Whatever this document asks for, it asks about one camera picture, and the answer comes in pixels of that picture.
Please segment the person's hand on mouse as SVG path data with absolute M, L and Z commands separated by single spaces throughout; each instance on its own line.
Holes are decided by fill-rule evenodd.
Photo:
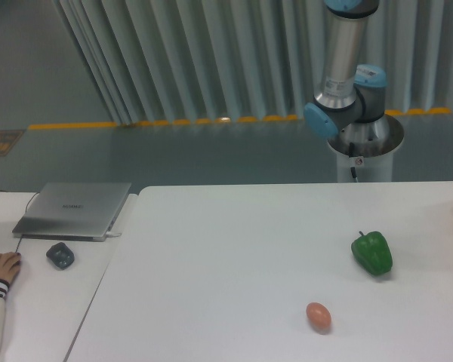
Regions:
M 0 253 L 0 281 L 11 285 L 21 268 L 20 253 Z

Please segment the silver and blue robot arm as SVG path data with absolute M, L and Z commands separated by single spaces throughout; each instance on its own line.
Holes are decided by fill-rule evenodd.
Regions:
M 354 123 L 375 121 L 384 114 L 385 82 L 380 86 L 355 81 L 362 37 L 378 1 L 325 1 L 332 15 L 325 65 L 304 119 L 324 139 L 336 137 Z

